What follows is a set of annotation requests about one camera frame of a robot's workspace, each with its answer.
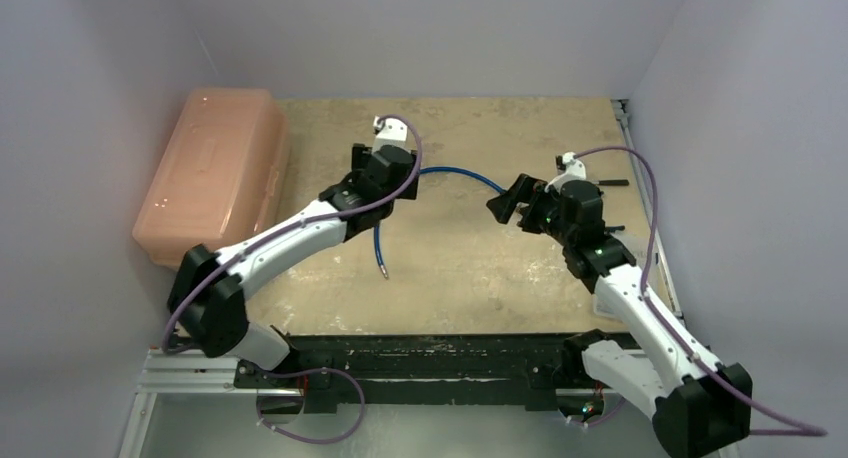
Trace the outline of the blue cable lock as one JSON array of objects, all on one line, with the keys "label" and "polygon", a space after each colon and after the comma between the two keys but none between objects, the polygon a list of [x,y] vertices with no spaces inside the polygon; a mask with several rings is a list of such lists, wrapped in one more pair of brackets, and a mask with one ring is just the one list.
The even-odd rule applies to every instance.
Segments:
[{"label": "blue cable lock", "polygon": [[[482,183],[485,186],[489,187],[491,190],[493,190],[495,193],[500,194],[500,193],[503,193],[505,191],[505,189],[503,187],[501,187],[500,185],[495,183],[493,180],[491,180],[491,179],[489,179],[489,178],[487,178],[487,177],[485,177],[485,176],[483,176],[479,173],[476,173],[474,171],[471,171],[471,170],[468,170],[468,169],[465,169],[465,168],[453,167],[453,166],[431,166],[431,167],[422,168],[421,171],[420,171],[420,174],[421,175],[456,174],[456,175],[460,175],[460,176],[470,178],[470,179],[475,180],[479,183]],[[373,229],[373,232],[372,232],[374,256],[375,256],[377,267],[378,267],[382,277],[386,281],[388,281],[390,279],[390,277],[389,277],[388,268],[386,266],[386,263],[385,263],[385,260],[383,258],[383,254],[382,254],[380,232],[381,232],[380,226],[379,225],[375,226],[374,229]]]}]

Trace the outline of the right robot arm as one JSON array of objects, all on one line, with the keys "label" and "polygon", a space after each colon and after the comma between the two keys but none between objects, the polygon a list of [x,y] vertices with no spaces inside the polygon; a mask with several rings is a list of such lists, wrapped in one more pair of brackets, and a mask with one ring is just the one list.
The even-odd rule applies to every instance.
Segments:
[{"label": "right robot arm", "polygon": [[564,354],[564,377],[611,386],[650,420],[671,457],[703,457],[748,437],[751,376],[740,364],[723,364],[641,282],[634,255],[607,229],[602,196],[589,181],[555,186],[522,174],[486,203],[497,222],[518,214],[522,231],[561,245],[568,271],[612,309],[644,354],[637,359],[594,337]]}]

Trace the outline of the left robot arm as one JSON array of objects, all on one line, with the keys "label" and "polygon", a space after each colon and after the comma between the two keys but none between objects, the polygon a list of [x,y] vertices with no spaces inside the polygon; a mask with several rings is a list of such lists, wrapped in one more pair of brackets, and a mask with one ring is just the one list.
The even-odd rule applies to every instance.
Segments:
[{"label": "left robot arm", "polygon": [[167,302],[166,332],[181,327],[208,358],[232,355],[253,363],[272,386],[292,383],[298,360],[288,340],[251,322],[247,301],[294,265],[375,227],[417,184],[417,152],[395,145],[354,149],[363,152],[363,162],[296,215],[217,251],[204,245],[187,251]]}]

